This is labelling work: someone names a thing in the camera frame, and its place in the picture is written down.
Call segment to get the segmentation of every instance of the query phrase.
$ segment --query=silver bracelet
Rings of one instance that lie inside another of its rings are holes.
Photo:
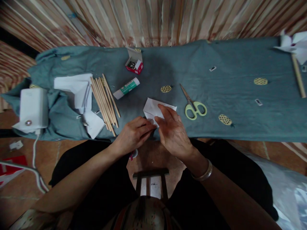
[[[204,180],[208,179],[208,178],[211,176],[213,167],[212,167],[211,161],[210,161],[209,159],[207,159],[207,160],[208,160],[209,166],[208,166],[208,169],[207,169],[207,171],[205,172],[205,174],[203,174],[202,176],[196,178],[196,177],[193,176],[193,174],[191,173],[193,179],[195,179],[195,180],[197,180],[197,181],[204,181]]]

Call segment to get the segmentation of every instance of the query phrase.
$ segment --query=paper clip box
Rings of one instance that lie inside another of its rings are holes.
[[[128,50],[128,54],[129,54],[129,59],[128,61],[126,62],[125,66],[126,66],[126,69],[131,71],[131,72],[134,72],[134,73],[137,73],[137,74],[140,74],[142,69],[143,69],[143,59],[142,59],[142,52],[141,51],[137,51],[137,50],[134,50],[132,48],[127,48]],[[135,62],[135,69],[132,69],[128,66],[129,62],[130,61],[133,61]]]

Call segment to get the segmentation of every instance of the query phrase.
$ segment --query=person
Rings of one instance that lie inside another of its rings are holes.
[[[181,117],[159,105],[162,145],[187,169],[166,202],[138,197],[126,165],[156,125],[137,117],[115,141],[68,150],[52,189],[11,229],[280,229],[272,190],[260,167],[226,141],[189,139]]]

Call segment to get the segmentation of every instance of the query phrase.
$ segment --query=black pants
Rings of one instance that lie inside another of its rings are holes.
[[[224,140],[212,146],[192,139],[200,153],[249,194],[276,221],[272,189],[261,168]],[[86,141],[66,151],[56,165],[50,185],[55,186],[110,143]],[[101,229],[117,212],[138,198],[122,157],[100,177],[75,212],[72,229]],[[205,188],[185,169],[166,204],[183,229],[230,229]]]

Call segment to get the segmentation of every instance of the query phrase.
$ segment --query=scissor blade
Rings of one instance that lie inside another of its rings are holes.
[[[183,93],[185,94],[185,97],[187,100],[191,100],[190,96],[187,94],[187,92],[185,91],[185,89],[183,88],[183,86],[180,84],[181,88],[182,88],[182,91]]]

